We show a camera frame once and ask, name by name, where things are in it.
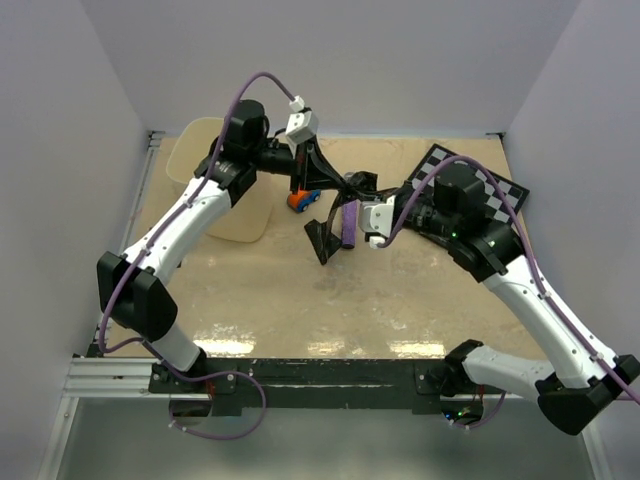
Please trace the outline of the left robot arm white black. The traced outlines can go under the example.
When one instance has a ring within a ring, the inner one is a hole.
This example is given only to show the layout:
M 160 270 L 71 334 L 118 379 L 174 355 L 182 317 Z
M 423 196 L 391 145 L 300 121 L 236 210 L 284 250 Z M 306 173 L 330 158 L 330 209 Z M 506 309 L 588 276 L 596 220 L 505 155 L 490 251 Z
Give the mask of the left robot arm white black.
M 178 326 L 178 307 L 167 289 L 174 271 L 210 226 L 240 202 L 259 173 L 287 176 L 293 187 L 328 190 L 346 184 L 321 155 L 313 110 L 300 96 L 290 98 L 289 110 L 284 140 L 278 142 L 268 135 L 261 103 L 234 101 L 182 196 L 124 252 L 100 257 L 101 352 L 112 350 L 105 335 L 106 324 L 114 321 L 134 331 L 135 341 L 173 368 L 171 378 L 183 391 L 205 385 L 206 355 Z

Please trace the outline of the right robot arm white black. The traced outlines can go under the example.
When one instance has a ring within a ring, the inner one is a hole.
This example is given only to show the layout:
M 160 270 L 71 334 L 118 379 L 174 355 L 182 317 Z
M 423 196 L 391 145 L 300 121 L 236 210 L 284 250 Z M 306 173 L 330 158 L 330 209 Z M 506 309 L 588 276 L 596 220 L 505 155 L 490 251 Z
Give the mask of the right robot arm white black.
M 487 189 L 505 205 L 507 221 L 488 212 Z M 445 358 L 444 394 L 495 387 L 536 403 L 568 435 L 581 433 L 621 394 L 638 401 L 631 387 L 638 359 L 605 345 L 551 287 L 505 190 L 479 162 L 449 157 L 420 183 L 406 182 L 389 202 L 392 236 L 411 228 L 442 238 L 452 260 L 506 305 L 546 356 L 529 361 L 467 340 Z

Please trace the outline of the black trash bag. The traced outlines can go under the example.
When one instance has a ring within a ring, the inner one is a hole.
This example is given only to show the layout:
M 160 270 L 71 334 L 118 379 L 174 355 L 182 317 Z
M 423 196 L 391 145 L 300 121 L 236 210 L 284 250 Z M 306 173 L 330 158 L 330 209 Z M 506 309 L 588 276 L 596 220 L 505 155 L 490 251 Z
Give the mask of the black trash bag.
M 304 225 L 305 234 L 321 265 L 341 249 L 353 249 L 357 233 L 365 235 L 372 248 L 385 247 L 402 223 L 398 189 L 378 188 L 378 175 L 369 171 L 348 173 L 329 185 L 336 191 L 324 221 L 312 219 Z

